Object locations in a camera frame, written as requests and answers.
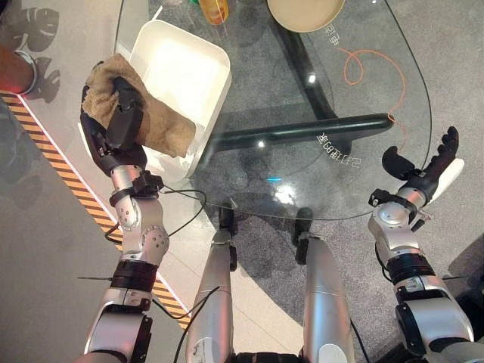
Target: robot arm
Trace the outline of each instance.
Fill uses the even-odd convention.
[[[114,80],[119,104],[104,129],[81,110],[81,124],[96,165],[111,177],[110,204],[123,229],[123,253],[77,363],[143,362],[150,342],[150,308],[158,266],[168,250],[159,176],[145,171],[146,155],[134,142],[142,120],[141,96],[123,78]]]
[[[377,189],[370,198],[375,206],[368,228],[376,240],[382,269],[388,272],[398,300],[396,317],[407,350],[430,362],[477,361],[484,346],[473,342],[467,316],[442,280],[436,276],[417,241],[415,231],[428,215],[421,208],[446,189],[464,162],[455,159],[458,132],[451,127],[442,138],[439,156],[420,171],[391,147],[383,167],[406,183],[393,195]]]

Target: glass tabletop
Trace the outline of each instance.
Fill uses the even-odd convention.
[[[231,87],[185,183],[208,203],[263,216],[295,218],[308,207],[313,219],[352,218],[370,212],[374,189],[402,183],[381,166],[388,147],[425,163],[427,90],[386,1],[346,0],[332,23],[300,34],[280,26],[264,0],[228,0],[220,26],[188,0],[140,3],[123,2],[118,49],[129,53],[155,17],[230,58]]]

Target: white basket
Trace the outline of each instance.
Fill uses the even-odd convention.
[[[220,47],[161,20],[141,28],[129,63],[158,100],[197,127],[186,157],[145,147],[147,169],[167,182],[195,170],[231,84],[230,60]]]

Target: black joint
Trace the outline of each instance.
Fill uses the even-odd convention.
[[[234,272],[237,270],[237,249],[234,246],[228,248],[230,252],[230,271]]]
[[[121,191],[117,191],[109,198],[109,204],[114,208],[116,204],[123,199],[126,195],[134,195],[135,190],[133,188],[126,188],[122,189]]]
[[[143,363],[146,361],[148,347],[151,341],[151,325],[153,319],[143,315],[141,326],[139,327],[138,337],[136,338],[135,347],[131,357],[132,363]]]
[[[425,346],[410,308],[406,303],[402,303],[396,306],[395,313],[400,329],[405,337],[407,350],[421,357],[425,354]]]
[[[158,191],[164,187],[163,180],[158,175],[151,175],[148,170],[143,170],[139,177],[133,180],[133,191],[138,197],[157,196]]]
[[[371,206],[379,206],[380,204],[385,204],[388,202],[398,203],[410,210],[410,214],[408,215],[408,223],[411,223],[411,221],[413,221],[417,216],[418,208],[415,206],[415,204],[409,202],[405,198],[390,194],[388,191],[382,191],[381,189],[376,189],[373,193],[371,193],[368,204]]]
[[[294,354],[273,352],[238,353],[231,357],[231,363],[302,363],[302,359]]]
[[[405,253],[394,257],[386,264],[393,285],[407,278],[422,275],[435,276],[427,259],[418,253]]]
[[[457,337],[452,337],[452,338],[439,338],[435,339],[429,344],[429,348],[432,350],[432,352],[440,353],[442,350],[447,348],[448,346],[456,343],[465,343],[468,342],[469,340],[464,339],[464,338],[457,338]]]
[[[447,297],[447,294],[442,290],[421,290],[421,291],[407,291],[405,286],[401,286],[396,291],[396,299],[399,303],[412,300],[437,299],[439,297]]]
[[[105,353],[105,354],[112,355],[113,357],[115,357],[119,361],[119,363],[126,363],[128,361],[128,359],[126,359],[124,354],[117,352],[115,350],[98,349],[98,350],[93,350],[92,352],[93,353]]]
[[[414,225],[411,227],[412,232],[416,232],[420,229],[425,224],[425,221],[423,219],[419,219],[418,221],[415,222]]]
[[[306,256],[308,254],[308,244],[309,240],[307,238],[303,238],[299,240],[296,248],[296,255],[294,256],[298,265],[305,265],[306,264]]]
[[[157,277],[157,266],[141,261],[119,261],[111,287],[151,292]]]

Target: brown towel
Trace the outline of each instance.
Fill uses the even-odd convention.
[[[107,128],[118,101],[118,92],[113,92],[113,80],[120,76],[144,99],[143,121],[136,142],[171,157],[184,157],[194,139],[195,124],[151,96],[121,54],[115,54],[92,70],[85,82],[89,90],[82,104],[84,111]]]

